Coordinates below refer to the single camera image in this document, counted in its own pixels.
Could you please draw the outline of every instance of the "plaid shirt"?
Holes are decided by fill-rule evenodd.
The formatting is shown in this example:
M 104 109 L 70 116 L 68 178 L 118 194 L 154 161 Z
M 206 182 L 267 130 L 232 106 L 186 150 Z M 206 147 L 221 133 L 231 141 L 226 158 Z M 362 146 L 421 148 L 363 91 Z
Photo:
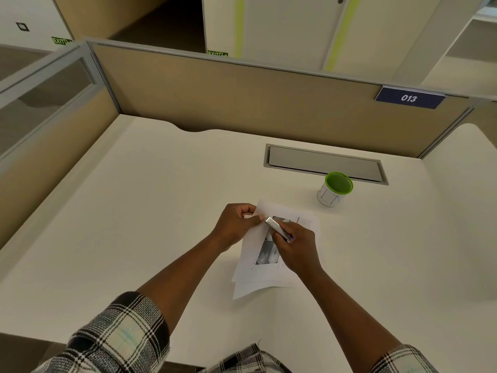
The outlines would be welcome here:
M 169 331 L 158 307 L 137 292 L 120 295 L 67 348 L 34 372 L 156 373 L 169 352 Z M 203 373 L 287 373 L 290 370 L 256 344 L 228 356 Z M 416 348 L 401 345 L 383 356 L 371 373 L 436 373 Z

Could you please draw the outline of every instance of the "person's right hand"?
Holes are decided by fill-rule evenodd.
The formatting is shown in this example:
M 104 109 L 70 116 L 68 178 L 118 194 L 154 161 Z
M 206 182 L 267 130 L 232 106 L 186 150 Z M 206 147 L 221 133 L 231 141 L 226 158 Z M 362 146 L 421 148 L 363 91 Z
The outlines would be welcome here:
M 278 232 L 271 230 L 273 242 L 287 267 L 300 278 L 321 272 L 323 269 L 319 262 L 314 232 L 295 222 L 277 221 L 277 223 L 293 236 L 290 243 L 287 243 Z

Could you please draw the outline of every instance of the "hand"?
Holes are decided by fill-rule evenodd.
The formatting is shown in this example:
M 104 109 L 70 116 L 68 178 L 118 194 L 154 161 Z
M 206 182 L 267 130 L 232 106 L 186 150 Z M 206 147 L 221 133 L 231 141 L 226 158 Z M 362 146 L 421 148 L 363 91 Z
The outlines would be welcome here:
M 283 262 L 304 281 L 313 274 L 322 272 L 316 249 L 316 237 L 312 230 L 294 222 L 277 221 L 293 239 L 287 243 L 280 234 L 271 230 L 273 242 L 283 258 Z
M 264 215 L 244 218 L 255 212 L 252 204 L 228 204 L 219 216 L 219 220 L 210 236 L 218 241 L 223 251 L 241 240 L 250 228 L 259 225 Z

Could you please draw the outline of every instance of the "printed image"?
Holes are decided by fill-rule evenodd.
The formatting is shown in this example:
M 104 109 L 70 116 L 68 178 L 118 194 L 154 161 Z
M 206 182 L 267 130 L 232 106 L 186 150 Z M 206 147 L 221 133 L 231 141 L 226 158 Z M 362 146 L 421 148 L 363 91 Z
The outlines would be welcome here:
M 288 222 L 289 219 L 284 219 L 283 217 L 272 216 L 274 220 Z M 279 260 L 279 251 L 276 245 L 273 242 L 273 238 L 271 238 L 271 233 L 269 232 L 271 229 L 267 231 L 266 238 L 264 238 L 264 242 L 259 251 L 259 256 L 257 258 L 257 264 L 274 264 L 278 263 Z

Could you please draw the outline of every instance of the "pen holder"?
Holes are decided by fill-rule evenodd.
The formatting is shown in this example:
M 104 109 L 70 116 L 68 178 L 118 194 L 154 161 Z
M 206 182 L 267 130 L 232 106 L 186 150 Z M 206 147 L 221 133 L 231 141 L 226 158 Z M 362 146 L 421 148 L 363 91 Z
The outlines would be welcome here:
M 354 184 L 347 175 L 334 171 L 326 175 L 325 183 L 318 191 L 318 200 L 326 207 L 336 207 L 353 189 Z

